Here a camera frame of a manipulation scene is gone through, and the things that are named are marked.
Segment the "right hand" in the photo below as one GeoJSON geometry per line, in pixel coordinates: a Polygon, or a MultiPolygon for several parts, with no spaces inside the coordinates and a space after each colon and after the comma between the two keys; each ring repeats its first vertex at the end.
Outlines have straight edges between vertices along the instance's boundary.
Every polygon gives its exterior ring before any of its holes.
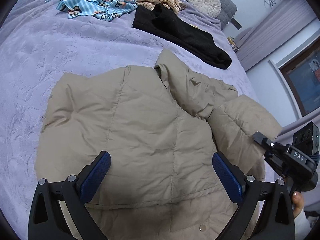
{"type": "Polygon", "coordinates": [[[293,216],[296,218],[304,209],[304,198],[300,192],[295,191],[292,195],[293,216]]]}

